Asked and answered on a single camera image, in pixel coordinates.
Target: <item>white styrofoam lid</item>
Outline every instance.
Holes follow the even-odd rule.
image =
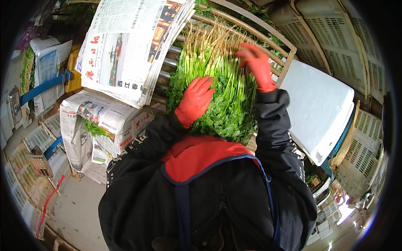
[[[280,86],[294,141],[321,165],[339,140],[353,110],[354,90],[328,74],[293,60]]]

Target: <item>red string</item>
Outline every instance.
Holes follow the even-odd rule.
[[[63,180],[64,180],[64,175],[62,176],[59,183],[57,184],[57,188],[51,194],[49,194],[49,196],[47,197],[47,199],[45,201],[45,205],[43,207],[42,219],[41,219],[41,222],[39,223],[38,229],[36,230],[36,238],[39,238],[39,229],[41,228],[43,220],[45,219],[46,206],[49,203],[50,198],[54,195],[54,193],[57,192],[57,190],[59,190],[60,184],[62,183]]]

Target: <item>blue apron strap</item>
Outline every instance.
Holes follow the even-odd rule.
[[[176,186],[176,207],[178,215],[178,247],[179,251],[190,251],[190,196],[189,185]]]
[[[263,172],[263,176],[267,184],[269,202],[271,204],[271,218],[273,221],[273,225],[275,226],[271,250],[278,251],[281,245],[281,226],[279,222],[278,201],[276,200],[274,193],[271,191],[271,179],[267,177],[262,167],[261,171]]]

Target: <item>black jacket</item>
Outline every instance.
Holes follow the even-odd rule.
[[[301,250],[311,235],[317,208],[304,183],[286,111],[289,95],[277,89],[257,95],[258,157],[276,195],[281,248]],[[178,239],[174,188],[160,159],[186,133],[175,114],[157,114],[145,130],[110,162],[99,220],[110,250],[153,250],[157,237]],[[190,183],[191,243],[199,250],[269,250],[273,236],[270,204],[261,173],[250,159],[225,162]]]

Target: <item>concrete floor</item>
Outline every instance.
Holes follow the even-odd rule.
[[[83,177],[80,182],[68,177],[58,196],[48,225],[81,251],[109,250],[102,236],[98,205],[105,187]]]

